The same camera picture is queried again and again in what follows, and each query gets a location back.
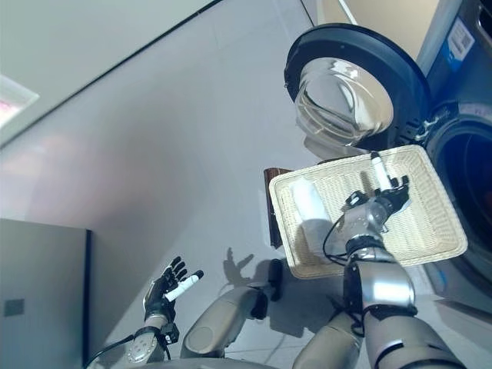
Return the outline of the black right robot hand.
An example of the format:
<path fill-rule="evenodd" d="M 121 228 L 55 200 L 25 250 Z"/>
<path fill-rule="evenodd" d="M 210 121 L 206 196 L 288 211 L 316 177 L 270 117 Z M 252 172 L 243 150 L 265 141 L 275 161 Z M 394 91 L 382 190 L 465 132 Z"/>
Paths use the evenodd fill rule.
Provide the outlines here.
<path fill-rule="evenodd" d="M 375 197 L 384 199 L 387 203 L 389 215 L 404 211 L 411 202 L 409 177 L 403 175 L 400 180 L 390 178 L 382 158 L 377 151 L 371 152 L 371 164 L 379 184 L 379 188 L 374 191 Z"/>

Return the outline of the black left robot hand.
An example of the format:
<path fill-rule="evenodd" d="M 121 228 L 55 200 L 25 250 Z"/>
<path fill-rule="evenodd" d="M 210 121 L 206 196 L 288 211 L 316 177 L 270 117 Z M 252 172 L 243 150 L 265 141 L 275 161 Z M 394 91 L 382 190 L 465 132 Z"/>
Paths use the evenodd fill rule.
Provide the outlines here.
<path fill-rule="evenodd" d="M 188 274 L 185 262 L 180 256 L 174 258 L 154 279 L 143 299 L 145 320 L 164 317 L 167 322 L 175 320 L 175 301 L 204 277 L 202 270 Z"/>

